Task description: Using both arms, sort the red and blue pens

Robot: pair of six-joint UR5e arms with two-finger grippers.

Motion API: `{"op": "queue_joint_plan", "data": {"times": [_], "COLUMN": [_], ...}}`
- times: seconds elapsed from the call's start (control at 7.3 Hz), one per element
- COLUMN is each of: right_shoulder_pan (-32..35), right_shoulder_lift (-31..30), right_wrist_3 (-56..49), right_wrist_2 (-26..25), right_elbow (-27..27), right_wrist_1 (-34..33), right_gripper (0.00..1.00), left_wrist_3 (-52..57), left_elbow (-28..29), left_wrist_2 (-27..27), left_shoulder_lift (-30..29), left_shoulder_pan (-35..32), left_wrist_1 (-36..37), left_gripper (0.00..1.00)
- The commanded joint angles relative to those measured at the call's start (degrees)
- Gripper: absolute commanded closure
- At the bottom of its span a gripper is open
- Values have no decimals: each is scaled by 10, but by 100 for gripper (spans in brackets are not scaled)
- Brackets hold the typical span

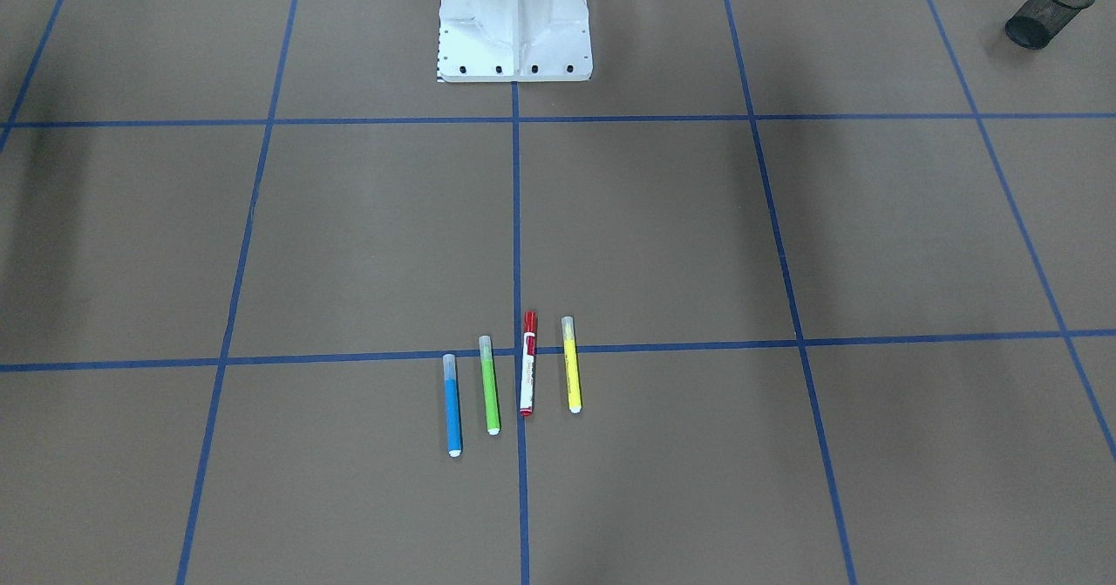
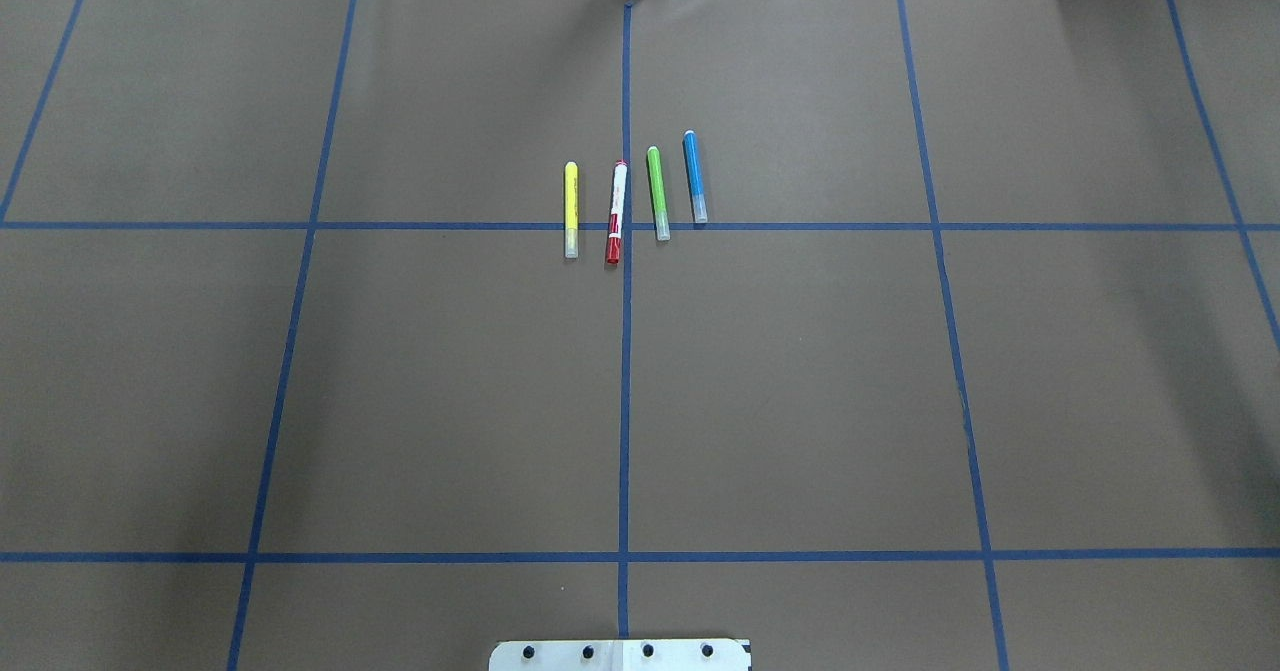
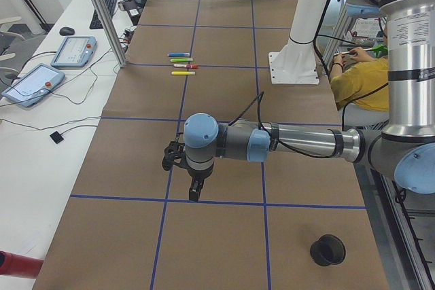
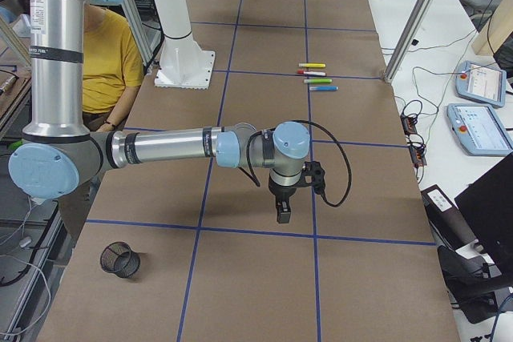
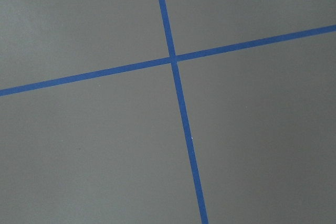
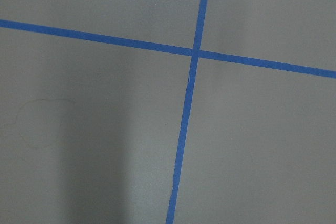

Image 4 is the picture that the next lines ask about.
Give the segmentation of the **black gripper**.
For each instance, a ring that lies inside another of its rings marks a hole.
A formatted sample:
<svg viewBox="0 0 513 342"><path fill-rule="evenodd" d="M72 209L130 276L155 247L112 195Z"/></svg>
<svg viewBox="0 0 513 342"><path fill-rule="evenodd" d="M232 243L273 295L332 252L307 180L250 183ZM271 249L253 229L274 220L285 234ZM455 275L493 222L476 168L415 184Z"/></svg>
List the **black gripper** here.
<svg viewBox="0 0 513 342"><path fill-rule="evenodd" d="M268 182L269 191L275 197L277 209L277 222L289 223L291 217L291 208L289 206L289 199L296 193L299 188L296 184L292 186L283 186L269 178Z"/></svg>

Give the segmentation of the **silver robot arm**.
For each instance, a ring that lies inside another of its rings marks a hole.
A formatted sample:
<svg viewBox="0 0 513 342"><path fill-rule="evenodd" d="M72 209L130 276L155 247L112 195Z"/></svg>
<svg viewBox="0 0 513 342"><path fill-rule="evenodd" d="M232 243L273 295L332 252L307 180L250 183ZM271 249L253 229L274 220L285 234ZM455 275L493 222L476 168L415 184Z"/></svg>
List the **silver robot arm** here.
<svg viewBox="0 0 513 342"><path fill-rule="evenodd" d="M300 123L256 130L247 123L157 134L89 131L83 124L83 11L88 0L30 0L32 120L9 160L12 181L30 196L57 199L102 171L152 161L214 158L221 167L269 170L277 220L290 197L314 181L310 135ZM123 0L100 0L121 3Z"/></svg>

